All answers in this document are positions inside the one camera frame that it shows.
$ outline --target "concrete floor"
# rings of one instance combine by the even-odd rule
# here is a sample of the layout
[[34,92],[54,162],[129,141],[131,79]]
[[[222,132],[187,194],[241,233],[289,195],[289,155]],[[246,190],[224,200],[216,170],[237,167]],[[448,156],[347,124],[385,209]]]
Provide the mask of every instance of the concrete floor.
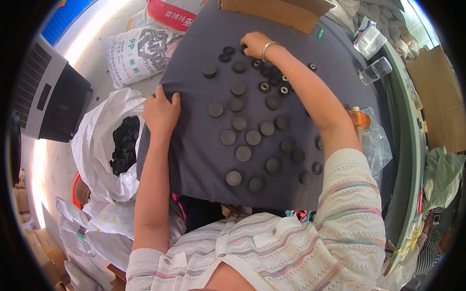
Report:
[[[93,88],[84,111],[88,112],[106,100],[115,91],[108,71],[99,38],[117,35],[125,31],[129,17],[145,7],[145,0],[98,0],[86,10],[65,32],[55,49],[70,65],[83,75]],[[143,95],[155,92],[162,74],[129,85]],[[67,256],[88,276],[99,282],[104,290],[114,276],[107,273],[101,257],[83,258],[73,256],[62,244],[59,235],[60,215],[55,208],[58,196],[71,201],[71,185],[77,168],[71,153],[70,143],[34,140],[23,136],[23,168],[29,204],[38,228],[46,227]]]

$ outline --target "clear plastic bag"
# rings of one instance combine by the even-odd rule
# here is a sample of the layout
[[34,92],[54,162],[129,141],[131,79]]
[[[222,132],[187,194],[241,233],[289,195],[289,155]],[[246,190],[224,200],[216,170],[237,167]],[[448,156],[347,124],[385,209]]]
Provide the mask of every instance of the clear plastic bag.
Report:
[[361,112],[370,116],[370,126],[362,130],[363,152],[369,163],[370,173],[378,180],[380,171],[393,158],[390,143],[385,130],[377,122],[374,110],[371,107],[361,109]]

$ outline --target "gray cloth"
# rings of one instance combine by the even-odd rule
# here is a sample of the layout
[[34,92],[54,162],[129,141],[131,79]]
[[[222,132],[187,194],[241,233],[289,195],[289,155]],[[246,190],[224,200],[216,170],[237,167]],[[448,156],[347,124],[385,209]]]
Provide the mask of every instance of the gray cloth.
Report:
[[435,148],[425,158],[424,192],[426,213],[436,207],[447,208],[458,191],[465,155],[447,153],[445,146]]
[[[322,27],[325,33],[322,39],[318,39]],[[379,103],[386,102],[384,95],[378,100],[375,87],[364,86],[359,80],[358,71],[363,70],[367,62],[354,49],[352,36],[342,27],[322,17],[308,35],[278,22],[219,10],[217,2],[210,1],[183,36],[161,80],[167,96],[181,93],[181,116],[173,132],[169,152],[171,191],[212,202],[282,210],[315,210],[324,176],[314,175],[311,171],[313,162],[324,164],[323,152],[315,146],[317,128],[295,93],[283,98],[278,110],[267,109],[265,98],[277,94],[277,88],[271,87],[268,94],[260,93],[257,86],[266,79],[250,66],[253,59],[240,53],[240,39],[251,31],[263,32],[278,41],[304,64],[314,63],[316,73],[346,108],[374,108],[377,119],[382,120],[387,135],[391,136],[390,122],[384,124],[388,116],[386,105],[383,109],[385,119],[381,118],[379,110]],[[236,48],[229,63],[218,60],[225,46]],[[246,63],[245,73],[232,71],[235,61]],[[212,65],[217,68],[217,76],[206,79],[203,68]],[[234,114],[228,108],[228,100],[233,98],[230,86],[237,83],[245,85],[246,92],[239,97],[244,103],[243,110]],[[219,118],[214,119],[208,113],[212,102],[223,105],[224,112]],[[233,145],[225,146],[220,142],[220,134],[232,129],[232,118],[238,115],[244,116],[248,125],[245,130],[236,132]],[[247,145],[246,133],[258,129],[264,121],[273,122],[279,115],[290,119],[290,127],[284,131],[275,130],[273,135],[262,137],[257,146],[249,146],[251,159],[240,162],[235,151],[239,146]],[[149,136],[148,129],[144,128],[138,152],[138,179]],[[280,152],[279,143],[287,137],[294,138],[296,146],[305,151],[304,163],[293,164],[290,154]],[[281,170],[275,175],[265,171],[265,163],[272,157],[281,161]],[[235,187],[226,183],[226,175],[233,170],[242,175],[241,183]],[[298,181],[304,171],[312,175],[312,183],[308,187]],[[251,193],[249,190],[248,183],[253,177],[264,180],[262,192]]]

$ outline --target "black rubber cap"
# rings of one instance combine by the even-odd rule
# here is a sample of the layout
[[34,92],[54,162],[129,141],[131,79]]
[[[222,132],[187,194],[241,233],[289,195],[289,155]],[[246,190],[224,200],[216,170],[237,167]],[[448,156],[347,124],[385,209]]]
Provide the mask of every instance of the black rubber cap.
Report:
[[312,172],[316,175],[320,175],[323,172],[323,166],[319,162],[312,163]]
[[295,149],[292,153],[292,158],[293,162],[299,164],[306,159],[306,154],[300,149]]
[[311,184],[312,176],[311,176],[310,173],[304,172],[301,175],[299,175],[298,179],[299,179],[299,183],[301,183],[303,185],[309,185],[309,184]]
[[219,117],[223,113],[223,106],[220,103],[212,103],[209,105],[209,114],[212,117]]
[[280,86],[278,87],[278,94],[281,96],[281,97],[286,97],[288,96],[288,93],[289,93],[289,89],[287,86]]
[[289,84],[288,78],[285,75],[281,75],[280,80],[283,84],[286,84],[286,85]]
[[270,174],[275,174],[280,170],[281,163],[276,158],[268,159],[265,167]]
[[295,149],[295,142],[292,139],[284,139],[280,143],[280,149],[289,154]]
[[281,71],[276,66],[273,66],[272,67],[272,74],[281,75]]
[[247,45],[244,44],[244,45],[241,46],[241,53],[242,53],[243,55],[246,55],[246,54],[244,53],[244,50],[245,50],[245,49],[247,49]]
[[233,128],[236,130],[243,130],[247,126],[247,120],[243,116],[233,117]]
[[231,91],[233,96],[240,97],[241,95],[244,94],[244,91],[246,90],[246,87],[242,84],[235,84],[231,86]]
[[279,116],[277,119],[275,119],[275,126],[278,129],[285,130],[288,128],[289,125],[289,119],[285,116]]
[[226,182],[230,186],[238,186],[241,183],[241,174],[238,171],[231,171],[226,176]]
[[247,146],[240,146],[236,150],[236,158],[242,162],[246,162],[251,158],[251,150]]
[[207,79],[212,79],[217,75],[217,69],[214,66],[209,66],[204,68],[204,77]]
[[234,49],[234,47],[224,47],[223,48],[223,53],[232,55],[232,54],[236,53],[236,50]]
[[280,84],[280,79],[277,76],[270,76],[267,82],[270,86],[277,87]]
[[220,135],[220,140],[224,145],[232,145],[236,141],[236,135],[231,130],[225,130]]
[[250,181],[249,181],[249,189],[251,190],[251,192],[260,192],[262,191],[262,189],[264,189],[264,181],[262,181],[262,179],[260,178],[252,178]]
[[231,61],[232,58],[230,57],[229,54],[221,54],[219,55],[219,61],[222,62],[222,63],[228,63],[229,61]]
[[311,69],[311,71],[313,72],[317,70],[317,67],[314,64],[308,64],[308,68]]
[[237,74],[242,74],[246,71],[246,64],[241,61],[236,61],[232,65],[232,69]]
[[233,112],[240,112],[243,109],[243,102],[239,98],[232,98],[228,101],[228,106]]
[[260,82],[257,84],[257,88],[261,93],[268,93],[270,91],[270,85],[267,82]]
[[262,68],[262,61],[261,60],[253,60],[251,62],[251,66],[253,67],[253,69],[260,70],[260,68]]
[[263,122],[260,125],[260,133],[265,136],[271,136],[275,131],[275,126],[271,122]]
[[323,150],[322,139],[320,138],[320,135],[318,135],[318,136],[315,137],[315,147],[316,147],[318,150]]
[[257,130],[250,130],[246,134],[246,142],[250,145],[257,145],[258,143],[260,143],[261,138],[262,137],[260,136],[260,133]]
[[272,70],[269,68],[269,67],[262,67],[260,69],[260,74],[263,76],[263,77],[266,77],[268,78],[270,76],[270,74],[272,73]]
[[278,107],[280,107],[280,104],[281,104],[281,98],[275,95],[267,96],[266,101],[265,101],[265,105],[270,110],[276,110]]

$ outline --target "striped cardigan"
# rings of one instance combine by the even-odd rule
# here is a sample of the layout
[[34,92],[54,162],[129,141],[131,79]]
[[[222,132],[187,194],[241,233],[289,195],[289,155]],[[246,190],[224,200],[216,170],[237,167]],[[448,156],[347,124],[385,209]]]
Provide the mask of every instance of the striped cardigan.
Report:
[[257,290],[371,290],[385,257],[377,184],[364,155],[327,160],[314,222],[259,213],[221,220],[180,238],[166,254],[131,253],[126,290],[204,288],[225,262]]

